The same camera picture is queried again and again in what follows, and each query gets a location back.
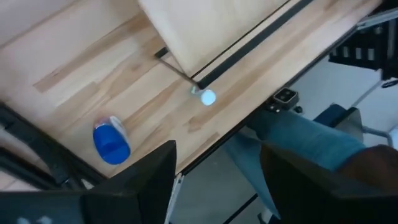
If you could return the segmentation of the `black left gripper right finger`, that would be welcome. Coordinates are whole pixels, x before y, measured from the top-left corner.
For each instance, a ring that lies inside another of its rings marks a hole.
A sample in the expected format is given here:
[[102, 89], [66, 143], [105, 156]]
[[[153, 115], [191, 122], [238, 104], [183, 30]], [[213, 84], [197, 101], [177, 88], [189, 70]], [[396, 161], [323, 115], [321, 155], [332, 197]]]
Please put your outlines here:
[[282, 223], [356, 223], [356, 183], [296, 155], [264, 146], [261, 167]]

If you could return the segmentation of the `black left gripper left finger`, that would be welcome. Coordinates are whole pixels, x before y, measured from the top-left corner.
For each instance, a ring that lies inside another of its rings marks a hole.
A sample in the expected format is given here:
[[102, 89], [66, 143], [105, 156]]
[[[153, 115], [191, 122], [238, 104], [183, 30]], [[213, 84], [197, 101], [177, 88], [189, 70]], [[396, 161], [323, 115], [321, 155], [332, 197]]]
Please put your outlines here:
[[175, 179], [177, 143], [168, 140], [81, 198], [85, 223], [163, 224]]

